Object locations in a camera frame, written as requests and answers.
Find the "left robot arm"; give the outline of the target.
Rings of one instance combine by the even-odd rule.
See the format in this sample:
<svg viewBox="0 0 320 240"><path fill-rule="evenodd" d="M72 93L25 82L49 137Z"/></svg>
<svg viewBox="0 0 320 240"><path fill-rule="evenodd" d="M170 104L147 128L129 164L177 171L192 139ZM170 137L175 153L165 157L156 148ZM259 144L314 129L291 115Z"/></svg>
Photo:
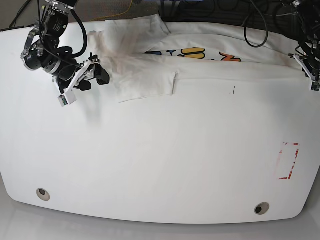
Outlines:
<svg viewBox="0 0 320 240"><path fill-rule="evenodd" d="M320 91L320 2L318 0L282 0L284 7L292 7L301 25L297 37L298 49L291 54L305 75L310 78L310 89Z"/></svg>

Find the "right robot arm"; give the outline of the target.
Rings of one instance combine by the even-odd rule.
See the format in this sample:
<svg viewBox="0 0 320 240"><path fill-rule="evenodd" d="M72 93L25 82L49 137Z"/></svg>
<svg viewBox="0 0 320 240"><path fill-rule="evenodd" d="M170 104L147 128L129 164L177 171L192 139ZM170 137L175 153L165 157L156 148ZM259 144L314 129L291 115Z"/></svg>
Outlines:
<svg viewBox="0 0 320 240"><path fill-rule="evenodd" d="M92 88L91 80L98 85L110 83L110 76L101 66L97 55L91 54L87 61L78 63L88 47L88 35L83 22L75 11L76 0L48 0L38 7L38 22L29 32L21 59L31 71L43 69L53 77L60 94L73 89L88 91ZM69 14L78 23L83 46L74 52L70 46L60 46L60 37L69 24Z"/></svg>

